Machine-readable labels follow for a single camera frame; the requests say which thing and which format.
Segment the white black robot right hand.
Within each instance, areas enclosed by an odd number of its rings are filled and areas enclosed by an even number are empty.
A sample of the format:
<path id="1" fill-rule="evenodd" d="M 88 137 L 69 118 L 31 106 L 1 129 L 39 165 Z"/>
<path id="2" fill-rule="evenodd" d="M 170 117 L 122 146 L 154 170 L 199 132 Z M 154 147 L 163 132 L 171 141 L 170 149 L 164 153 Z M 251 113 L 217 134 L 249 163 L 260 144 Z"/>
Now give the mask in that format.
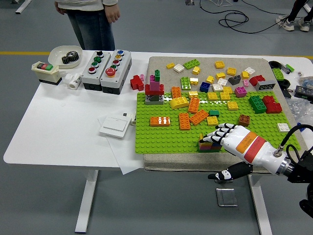
<path id="1" fill-rule="evenodd" d="M 242 161 L 215 174 L 208 175 L 208 179 L 235 180 L 251 174 L 254 166 L 264 167 L 276 175 L 283 173 L 287 166 L 287 154 L 285 152 L 282 151 L 278 156 L 275 156 L 276 148 L 264 138 L 241 125 L 223 123 L 216 128 L 216 131 L 205 135 L 200 143 L 217 143 Z"/>

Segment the person's left hand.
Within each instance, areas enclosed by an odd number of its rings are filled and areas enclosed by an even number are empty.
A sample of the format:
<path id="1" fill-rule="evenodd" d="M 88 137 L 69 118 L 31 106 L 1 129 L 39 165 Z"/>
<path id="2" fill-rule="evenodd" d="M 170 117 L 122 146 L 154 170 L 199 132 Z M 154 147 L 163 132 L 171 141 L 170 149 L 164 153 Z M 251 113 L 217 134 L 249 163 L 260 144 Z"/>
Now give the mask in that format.
<path id="1" fill-rule="evenodd" d="M 108 23 L 114 23 L 120 18 L 120 9 L 118 4 L 115 5 L 105 5 L 104 6 L 105 14 L 108 20 Z"/>

